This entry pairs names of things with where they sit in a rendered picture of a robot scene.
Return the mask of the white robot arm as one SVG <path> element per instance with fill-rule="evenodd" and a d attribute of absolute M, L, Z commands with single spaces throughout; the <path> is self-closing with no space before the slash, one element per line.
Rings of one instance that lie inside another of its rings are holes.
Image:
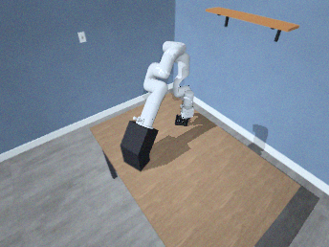
<path fill-rule="evenodd" d="M 175 46 L 174 46 L 175 45 Z M 172 48 L 171 48 L 172 47 Z M 170 48 L 170 50 L 168 50 Z M 173 63 L 178 63 L 178 75 L 173 82 L 173 94 L 176 98 L 184 96 L 182 106 L 185 109 L 192 108 L 194 93 L 189 86 L 179 87 L 183 79 L 189 75 L 189 54 L 185 53 L 186 44 L 182 42 L 166 41 L 163 45 L 163 57 L 160 63 L 152 63 L 147 70 L 144 80 L 144 90 L 150 92 L 139 118 L 134 117 L 136 123 L 144 127 L 153 129 L 152 124 L 156 118 L 161 102 L 168 90 L 165 82 L 159 79 L 168 79 Z M 153 94 L 152 94 L 153 93 Z M 140 121 L 137 121 L 140 119 Z M 151 128 L 152 127 L 152 128 Z"/>

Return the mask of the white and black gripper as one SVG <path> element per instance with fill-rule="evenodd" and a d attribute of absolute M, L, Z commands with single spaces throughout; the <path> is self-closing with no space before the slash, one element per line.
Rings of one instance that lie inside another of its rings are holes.
<path fill-rule="evenodd" d="M 194 108 L 193 108 L 193 105 L 192 105 L 192 108 L 190 109 L 185 109 L 183 106 L 182 106 L 182 110 L 181 110 L 181 116 L 180 118 L 181 119 L 184 119 L 184 123 L 185 124 L 188 124 L 188 120 L 193 117 L 193 114 L 194 114 Z"/>

